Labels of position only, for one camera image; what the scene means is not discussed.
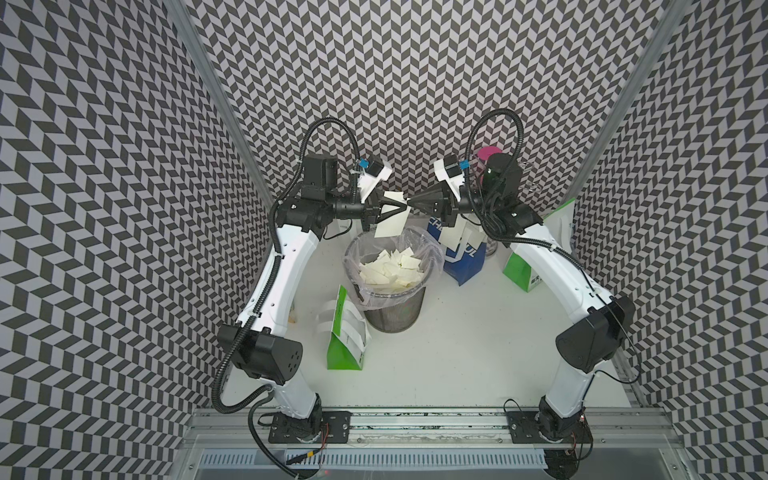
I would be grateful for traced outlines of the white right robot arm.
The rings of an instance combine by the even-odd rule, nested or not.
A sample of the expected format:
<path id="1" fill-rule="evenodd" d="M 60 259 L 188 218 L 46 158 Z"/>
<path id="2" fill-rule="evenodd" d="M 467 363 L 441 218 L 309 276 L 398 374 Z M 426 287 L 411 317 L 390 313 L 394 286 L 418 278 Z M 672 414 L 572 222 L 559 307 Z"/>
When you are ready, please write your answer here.
<path id="1" fill-rule="evenodd" d="M 593 280 L 520 199 L 522 171 L 512 155 L 492 154 L 478 185 L 472 183 L 469 162 L 455 156 L 435 161 L 433 171 L 436 184 L 411 197 L 409 205 L 445 226 L 454 226 L 462 214 L 474 214 L 486 235 L 529 264 L 564 308 L 570 325 L 555 339 L 560 363 L 529 423 L 536 442 L 585 440 L 584 401 L 599 368 L 628 339 L 632 299 L 613 296 Z"/>

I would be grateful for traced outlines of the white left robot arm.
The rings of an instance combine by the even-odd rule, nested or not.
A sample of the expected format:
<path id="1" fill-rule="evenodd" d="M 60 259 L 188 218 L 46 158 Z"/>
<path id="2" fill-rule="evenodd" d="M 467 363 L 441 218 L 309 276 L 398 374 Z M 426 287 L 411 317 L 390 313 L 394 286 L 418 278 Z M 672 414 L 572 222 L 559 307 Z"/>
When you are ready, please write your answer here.
<path id="1" fill-rule="evenodd" d="M 214 409 L 236 413 L 267 393 L 277 402 L 277 437 L 288 443 L 315 442 L 324 432 L 321 398 L 300 372 L 303 346 L 286 336 L 304 269 L 333 221 L 370 228 L 405 209 L 377 189 L 392 174 L 388 161 L 360 160 L 348 193 L 336 190 L 337 165 L 331 157 L 301 160 L 270 209 L 272 248 L 258 283 L 237 320 L 217 333 L 224 358 L 212 387 Z"/>

